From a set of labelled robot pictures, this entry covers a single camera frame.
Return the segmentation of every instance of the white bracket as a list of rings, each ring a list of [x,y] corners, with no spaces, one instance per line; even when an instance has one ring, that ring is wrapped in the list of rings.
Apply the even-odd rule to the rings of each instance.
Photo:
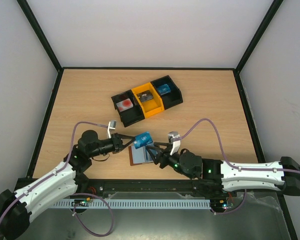
[[[181,140],[171,141],[171,139],[177,139],[177,138],[180,138],[180,135],[177,131],[171,131],[168,133],[169,143],[172,143],[172,150],[170,152],[171,156],[172,154],[177,153],[179,151]]]
[[[108,124],[108,128],[106,130],[107,135],[108,135],[108,139],[111,138],[111,134],[110,132],[113,132],[114,130],[116,130],[116,125],[117,125],[117,121],[116,120],[111,120]]]

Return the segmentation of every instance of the small box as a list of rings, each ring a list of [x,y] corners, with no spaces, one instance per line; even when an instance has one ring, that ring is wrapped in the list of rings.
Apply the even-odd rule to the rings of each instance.
[[[111,99],[124,127],[183,103],[181,91],[169,75],[112,96]]]
[[[137,136],[135,136],[135,140],[133,142],[133,146],[135,149],[142,148],[148,144],[152,144],[154,141],[152,140],[152,137],[148,131],[141,133]]]

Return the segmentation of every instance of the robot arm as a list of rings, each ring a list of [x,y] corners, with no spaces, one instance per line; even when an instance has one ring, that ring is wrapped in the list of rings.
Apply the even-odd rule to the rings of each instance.
[[[3,217],[0,234],[14,240],[23,234],[30,223],[51,205],[76,192],[87,189],[89,179],[83,174],[91,165],[92,157],[108,153],[119,153],[134,141],[134,137],[113,133],[110,138],[100,140],[93,130],[85,131],[78,144],[53,170],[30,185],[0,194],[0,218],[6,209],[20,198]]]
[[[219,191],[267,189],[281,191],[285,195],[300,196],[300,174],[285,171],[300,171],[300,165],[291,157],[282,157],[280,161],[269,163],[235,163],[207,159],[187,149],[178,153],[180,140],[173,139],[179,137],[177,132],[171,132],[168,134],[169,143],[155,142],[153,146],[146,146],[154,164],[159,164],[161,169],[170,166],[177,173],[190,179],[198,178],[203,186],[213,186]]]

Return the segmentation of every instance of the black metal frame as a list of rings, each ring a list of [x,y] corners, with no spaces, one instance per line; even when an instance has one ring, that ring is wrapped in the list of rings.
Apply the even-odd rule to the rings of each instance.
[[[39,137],[37,140],[37,143],[35,145],[35,149],[33,152],[33,156],[27,171],[26,178],[20,178],[16,184],[16,188],[20,188],[24,186],[25,184],[34,181],[33,173],[36,167],[36,163],[38,160],[39,152],[43,143],[43,139],[45,137],[45,133],[47,130],[48,122],[50,119],[50,115],[54,106],[54,102],[57,96],[58,88],[62,79],[62,75],[64,72],[64,69],[126,69],[126,70],[221,70],[221,71],[233,71],[233,75],[235,78],[235,82],[238,88],[239,96],[241,99],[242,107],[244,110],[244,114],[246,117],[247,125],[250,131],[252,143],[254,146],[254,150],[258,159],[259,163],[265,162],[265,157],[260,145],[260,141],[258,138],[258,134],[256,131],[255,123],[251,114],[251,110],[247,101],[247,97],[245,94],[245,90],[243,88],[242,81],[240,79],[240,72],[242,71],[243,67],[247,63],[249,57],[251,56],[253,50],[257,46],[259,40],[261,39],[262,35],[266,31],[268,25],[270,24],[271,20],[275,16],[277,10],[279,9],[280,5],[282,4],[283,0],[273,0],[269,10],[267,11],[265,17],[263,18],[261,24],[259,25],[256,33],[254,34],[251,42],[249,43],[246,51],[244,52],[241,60],[239,61],[236,69],[234,68],[204,68],[204,67],[196,67],[196,68],[190,68],[190,67],[180,67],[180,68],[174,68],[174,67],[62,67],[53,52],[44,32],[42,31],[34,13],[32,12],[29,4],[26,0],[17,0],[19,3],[22,11],[24,12],[25,16],[27,17],[29,23],[31,24],[34,32],[36,33],[38,39],[40,40],[42,46],[44,47],[46,53],[50,57],[55,69],[58,72],[53,92],[51,94],[51,98],[43,119],[42,127],[39,133]],[[196,194],[195,188],[196,188],[196,180],[108,180],[108,179],[92,179],[92,182],[94,182],[94,185],[108,185],[115,189],[121,189],[121,190],[137,190],[142,189],[143,191],[147,188],[151,187],[151,190],[159,190],[164,192],[169,191],[177,191],[179,193],[188,193],[188,194]],[[288,227],[288,231],[290,233],[290,237],[293,240],[297,240],[297,234],[295,231],[295,228],[293,226],[293,222],[291,220],[289,210],[285,201],[285,198],[283,195],[278,194],[279,203],[281,206],[281,209],[283,210],[285,222]]]

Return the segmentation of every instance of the red object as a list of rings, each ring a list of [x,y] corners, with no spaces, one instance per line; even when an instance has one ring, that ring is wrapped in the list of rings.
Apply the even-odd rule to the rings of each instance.
[[[122,105],[126,108],[131,107],[132,106],[132,102],[130,99],[126,99],[122,102]]]

